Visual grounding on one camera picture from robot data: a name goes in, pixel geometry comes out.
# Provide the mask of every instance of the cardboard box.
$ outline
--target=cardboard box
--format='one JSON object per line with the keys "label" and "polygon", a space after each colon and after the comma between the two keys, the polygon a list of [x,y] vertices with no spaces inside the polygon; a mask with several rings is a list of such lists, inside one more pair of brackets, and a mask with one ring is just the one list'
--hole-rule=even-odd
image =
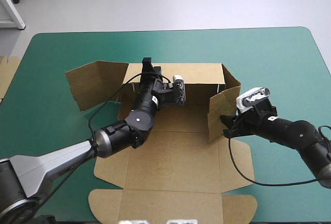
{"label": "cardboard box", "polygon": [[[197,219],[200,224],[249,223],[256,211],[253,196],[222,193],[250,185],[235,171],[222,136],[219,116],[234,114],[240,82],[223,64],[153,64],[171,78],[180,74],[186,84],[186,105],[157,112],[148,140],[139,149],[127,148],[107,159],[98,158],[95,176],[122,187],[93,190],[89,203],[104,224],[147,219]],[[66,73],[81,110],[105,101],[142,64],[96,61]],[[119,119],[127,116],[137,94],[139,78],[123,89]],[[250,147],[233,140],[240,169],[254,178]]]}
{"label": "cardboard box", "polygon": [[0,102],[4,99],[8,87],[20,64],[18,57],[0,56]]}

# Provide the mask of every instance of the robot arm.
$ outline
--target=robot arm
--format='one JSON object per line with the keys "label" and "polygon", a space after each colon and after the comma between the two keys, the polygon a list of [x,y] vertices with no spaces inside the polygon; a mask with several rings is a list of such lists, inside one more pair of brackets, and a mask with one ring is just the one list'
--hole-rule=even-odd
{"label": "robot arm", "polygon": [[83,159],[107,158],[129,146],[141,146],[154,125],[157,110],[185,103],[183,78],[173,76],[173,83],[164,83],[162,78],[161,67],[153,67],[151,59],[144,58],[132,110],[124,120],[96,130],[95,141],[88,139],[40,157],[16,155],[0,160],[0,223],[25,223],[48,196],[54,180]]}
{"label": "robot arm", "polygon": [[295,149],[319,183],[331,188],[330,141],[307,121],[277,117],[268,88],[253,88],[237,98],[238,116],[221,116],[227,138],[257,135]]}

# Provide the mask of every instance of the cable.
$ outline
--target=cable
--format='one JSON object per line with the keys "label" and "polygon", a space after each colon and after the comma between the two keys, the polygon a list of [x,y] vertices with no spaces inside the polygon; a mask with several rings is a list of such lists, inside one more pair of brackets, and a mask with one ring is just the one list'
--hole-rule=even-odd
{"label": "cable", "polygon": [[327,136],[325,136],[324,133],[322,132],[323,127],[326,127],[331,130],[331,126],[320,126],[319,127],[319,133],[320,133],[321,137],[323,138],[324,143],[326,143],[327,152],[330,153],[331,152],[331,140]]}
{"label": "cable", "polygon": [[295,182],[295,183],[287,183],[287,184],[265,184],[265,183],[260,183],[257,181],[254,181],[250,178],[248,178],[246,175],[244,175],[241,170],[238,168],[236,162],[234,161],[234,157],[232,154],[232,149],[231,149],[231,133],[233,131],[233,129],[243,120],[243,118],[241,118],[238,122],[238,117],[241,115],[238,115],[233,123],[233,126],[231,127],[231,129],[229,130],[229,152],[230,152],[230,157],[232,160],[232,164],[234,166],[234,168],[237,170],[237,172],[240,174],[240,176],[242,176],[244,179],[246,179],[247,181],[250,181],[251,183],[257,184],[257,185],[261,185],[261,186],[269,186],[269,187],[283,187],[283,186],[294,186],[294,185],[302,185],[302,184],[310,184],[310,183],[314,183],[317,182],[318,180],[326,180],[326,179],[331,179],[331,178],[314,178],[311,180],[307,180],[307,181],[301,181],[301,182]]}

